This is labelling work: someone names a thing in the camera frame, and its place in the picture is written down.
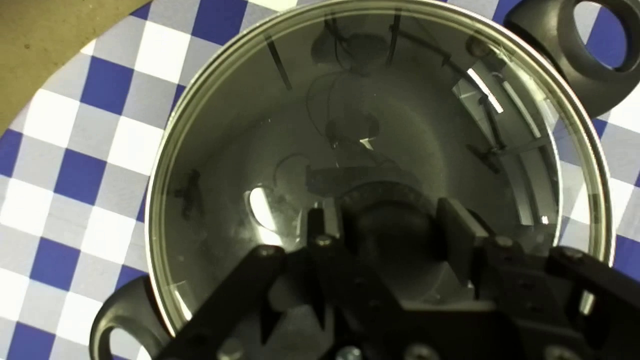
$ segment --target black lid handle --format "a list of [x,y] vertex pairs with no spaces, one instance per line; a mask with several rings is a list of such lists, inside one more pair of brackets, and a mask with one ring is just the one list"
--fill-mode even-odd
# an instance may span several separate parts
[[149,276],[125,284],[104,302],[90,333],[92,360],[113,360],[110,335],[117,328],[133,335],[151,356],[170,343]]
[[626,33],[622,67],[601,64],[580,40],[575,8],[584,0],[523,0],[505,27],[542,52],[575,89],[591,116],[621,105],[640,83],[640,3],[597,0],[608,8]]

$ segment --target black handle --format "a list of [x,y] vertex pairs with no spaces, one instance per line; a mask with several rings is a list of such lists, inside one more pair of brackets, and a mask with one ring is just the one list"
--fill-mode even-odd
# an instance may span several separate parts
[[90,333],[92,360],[113,360],[110,335],[117,328],[134,337],[153,359],[170,343],[149,276],[125,284],[104,302]]
[[505,27],[553,61],[587,112],[599,116],[621,105],[640,83],[640,3],[597,0],[621,19],[626,33],[626,59],[619,68],[601,64],[583,44],[575,27],[580,3],[584,0],[523,0]]

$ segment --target pot lid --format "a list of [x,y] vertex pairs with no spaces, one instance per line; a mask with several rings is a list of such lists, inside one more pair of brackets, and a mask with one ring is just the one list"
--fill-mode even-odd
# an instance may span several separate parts
[[[562,242],[611,262],[592,129],[524,42],[440,3],[285,12],[228,44],[170,120],[149,196],[162,316],[176,333],[257,245],[305,248],[315,207],[341,238],[346,223],[429,218],[440,198],[529,253]],[[587,227],[565,230],[579,213]],[[359,257],[399,296],[454,302],[447,267],[413,247],[382,240]]]

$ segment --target cooking pot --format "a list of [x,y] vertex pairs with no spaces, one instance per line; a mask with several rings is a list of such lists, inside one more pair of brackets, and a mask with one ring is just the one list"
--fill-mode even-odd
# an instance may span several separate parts
[[[115,328],[159,355],[257,245],[305,248],[311,208],[324,208],[341,238],[410,229],[413,214],[454,198],[527,253],[562,242],[612,264],[591,118],[640,80],[640,7],[601,3],[629,36],[625,64],[608,68],[583,46],[576,4],[524,0],[506,30],[443,3],[322,3],[234,38],[170,118],[146,196],[151,274],[107,301],[90,356],[110,359]],[[565,237],[576,207],[588,229]],[[419,221],[419,232],[432,229]],[[359,257],[403,301],[467,301],[467,284],[420,245],[377,240]],[[331,340],[305,309],[290,310],[270,344],[252,344],[252,318],[238,326],[249,359],[322,355]]]

